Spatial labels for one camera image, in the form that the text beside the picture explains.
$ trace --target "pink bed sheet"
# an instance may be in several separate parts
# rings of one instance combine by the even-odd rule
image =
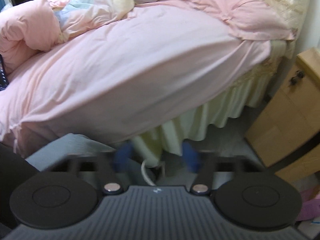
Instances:
[[[68,133],[123,141],[217,96],[262,62],[199,10],[141,6],[126,19],[38,54],[0,92],[0,141],[23,157]]]

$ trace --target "nightstand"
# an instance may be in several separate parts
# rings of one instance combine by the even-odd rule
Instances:
[[[270,167],[307,143],[320,130],[320,55],[299,54],[283,84],[246,132],[246,139]],[[294,181],[320,170],[320,145],[277,172]]]

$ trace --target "gray ribbed panel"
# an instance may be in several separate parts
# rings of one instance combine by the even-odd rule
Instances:
[[[208,198],[190,195],[184,187],[140,186],[131,186],[121,196],[105,197],[90,217],[74,226],[57,230],[19,226],[4,240],[21,239],[307,240],[294,228],[255,232],[233,225]]]

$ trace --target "white logo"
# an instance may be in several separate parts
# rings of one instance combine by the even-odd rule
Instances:
[[[161,192],[161,191],[162,191],[162,189],[160,189],[160,188],[155,188],[155,189],[153,190],[153,192],[154,192],[154,193],[157,193],[157,194],[158,194],[159,192]]]

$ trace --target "white cable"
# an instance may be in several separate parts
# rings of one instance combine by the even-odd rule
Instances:
[[[144,160],[141,164],[141,174],[144,179],[144,181],[149,185],[149,186],[156,186],[156,184],[153,183],[153,181],[149,178],[147,172],[146,172],[146,162],[147,160]]]

